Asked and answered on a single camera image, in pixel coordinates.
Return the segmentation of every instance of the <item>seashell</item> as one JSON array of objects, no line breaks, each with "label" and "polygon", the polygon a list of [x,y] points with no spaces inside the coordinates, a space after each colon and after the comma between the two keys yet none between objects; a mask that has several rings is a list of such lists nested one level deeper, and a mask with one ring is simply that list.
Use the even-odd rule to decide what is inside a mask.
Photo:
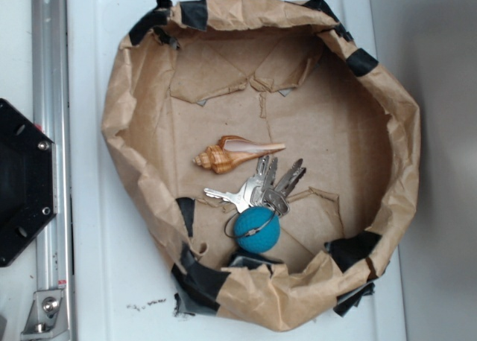
[{"label": "seashell", "polygon": [[206,170],[226,173],[242,162],[285,149],[285,144],[259,144],[240,136],[222,136],[217,145],[208,146],[194,162]]}]

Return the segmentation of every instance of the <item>crumpled brown paper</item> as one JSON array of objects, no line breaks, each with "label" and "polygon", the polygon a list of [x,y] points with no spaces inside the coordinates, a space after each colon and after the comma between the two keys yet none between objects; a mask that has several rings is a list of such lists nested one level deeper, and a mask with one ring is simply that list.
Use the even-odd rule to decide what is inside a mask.
[{"label": "crumpled brown paper", "polygon": [[[180,5],[171,9],[163,30],[178,50],[153,31],[137,46],[122,40],[102,131],[168,264],[186,273],[186,243],[202,265],[230,272],[216,299],[219,316],[285,331],[385,271],[416,209],[419,109],[381,65],[353,75],[345,61],[357,47],[325,13],[277,0],[207,0],[207,10],[200,32],[183,25]],[[286,97],[278,92],[287,88]],[[304,160],[282,236],[266,253],[284,264],[227,267],[236,245],[223,228],[232,212],[203,189],[237,192],[256,161],[220,176],[192,163],[225,135],[284,142],[277,176]],[[192,237],[178,197],[196,199]],[[323,243],[363,229],[382,239],[343,273]]]}]

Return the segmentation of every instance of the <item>blue ball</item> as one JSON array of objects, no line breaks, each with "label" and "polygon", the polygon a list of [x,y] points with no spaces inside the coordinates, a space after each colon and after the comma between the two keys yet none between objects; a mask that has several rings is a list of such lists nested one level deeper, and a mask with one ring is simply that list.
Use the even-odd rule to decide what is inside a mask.
[{"label": "blue ball", "polygon": [[[233,227],[236,237],[244,235],[254,228],[259,228],[266,223],[274,215],[273,211],[266,207],[251,207],[246,209],[238,216]],[[278,216],[274,216],[273,220],[262,230],[248,237],[237,238],[240,247],[252,253],[263,253],[271,249],[280,237],[280,224]]]}]

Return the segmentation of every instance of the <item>key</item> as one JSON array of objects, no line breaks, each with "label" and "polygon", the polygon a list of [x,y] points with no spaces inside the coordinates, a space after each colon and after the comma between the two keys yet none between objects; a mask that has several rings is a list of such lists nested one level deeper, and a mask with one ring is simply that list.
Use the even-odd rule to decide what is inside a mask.
[{"label": "key", "polygon": [[279,216],[290,212],[290,206],[286,201],[286,197],[293,191],[298,181],[306,172],[306,168],[301,167],[302,163],[303,159],[296,161],[291,169],[283,175],[275,188],[269,187],[263,193],[262,204],[272,208]]},{"label": "key", "polygon": [[245,182],[244,199],[249,205],[257,205],[252,201],[253,192],[256,188],[262,188],[265,182],[269,159],[268,155],[261,157],[256,166],[256,173]]},{"label": "key", "polygon": [[278,158],[274,158],[271,160],[270,166],[268,166],[267,172],[265,173],[263,185],[257,186],[253,190],[252,197],[251,197],[252,205],[262,205],[264,192],[267,189],[271,188],[271,186],[275,182],[277,167],[278,167]]},{"label": "key", "polygon": [[244,200],[245,186],[246,186],[246,184],[244,184],[240,188],[240,191],[236,194],[231,194],[230,192],[225,192],[224,193],[224,192],[212,190],[211,188],[205,188],[203,191],[209,197],[221,198],[224,201],[233,203],[234,205],[236,205],[237,211],[239,213],[242,213],[243,211],[245,211],[249,207],[248,202],[246,200]]}]

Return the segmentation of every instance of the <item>aluminum rail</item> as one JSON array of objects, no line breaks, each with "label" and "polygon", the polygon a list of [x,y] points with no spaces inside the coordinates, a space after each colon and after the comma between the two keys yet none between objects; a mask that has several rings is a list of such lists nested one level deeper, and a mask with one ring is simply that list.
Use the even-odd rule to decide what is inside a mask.
[{"label": "aluminum rail", "polygon": [[56,145],[57,215],[37,237],[37,294],[62,290],[66,312],[66,325],[55,326],[62,329],[50,340],[76,340],[66,27],[66,0],[32,0],[34,123]]}]

